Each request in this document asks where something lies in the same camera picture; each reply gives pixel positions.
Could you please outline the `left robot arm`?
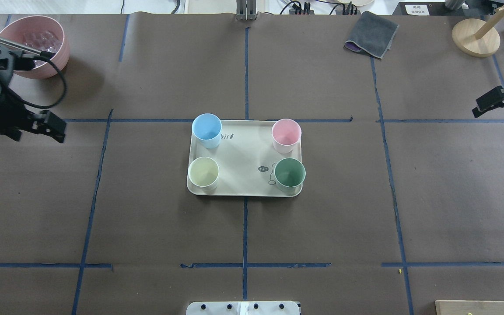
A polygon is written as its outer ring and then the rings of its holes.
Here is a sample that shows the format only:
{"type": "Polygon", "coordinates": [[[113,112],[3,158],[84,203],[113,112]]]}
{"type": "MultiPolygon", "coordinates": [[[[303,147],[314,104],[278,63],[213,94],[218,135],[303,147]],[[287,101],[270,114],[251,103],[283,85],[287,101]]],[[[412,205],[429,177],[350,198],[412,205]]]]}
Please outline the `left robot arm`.
{"type": "Polygon", "coordinates": [[[14,141],[20,141],[22,131],[44,134],[64,143],[66,122],[50,112],[66,96],[67,84],[61,70],[48,59],[50,54],[30,54],[22,50],[6,48],[0,45],[0,134],[14,141]],[[10,89],[10,81],[15,70],[31,70],[36,60],[42,60],[54,68],[63,82],[60,98],[51,105],[42,106],[22,99],[10,89]]]}

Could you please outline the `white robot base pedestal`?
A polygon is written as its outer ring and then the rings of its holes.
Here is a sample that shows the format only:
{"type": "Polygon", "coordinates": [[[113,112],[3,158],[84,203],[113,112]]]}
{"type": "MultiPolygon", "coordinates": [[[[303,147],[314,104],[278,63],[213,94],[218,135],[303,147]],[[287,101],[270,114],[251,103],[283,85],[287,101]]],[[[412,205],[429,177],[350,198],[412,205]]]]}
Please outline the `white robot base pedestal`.
{"type": "Polygon", "coordinates": [[[188,305],[187,315],[300,315],[295,301],[196,301],[188,305]]]}

